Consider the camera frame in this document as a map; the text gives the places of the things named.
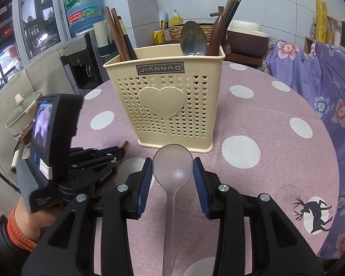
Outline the person left hand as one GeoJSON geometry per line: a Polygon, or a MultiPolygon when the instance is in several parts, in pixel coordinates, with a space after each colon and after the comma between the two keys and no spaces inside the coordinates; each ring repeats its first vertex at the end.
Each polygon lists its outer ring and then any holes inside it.
{"type": "Polygon", "coordinates": [[[63,205],[58,203],[42,211],[31,213],[21,197],[15,207],[14,217],[23,235],[37,243],[42,235],[42,229],[51,226],[62,211],[63,205]]]}

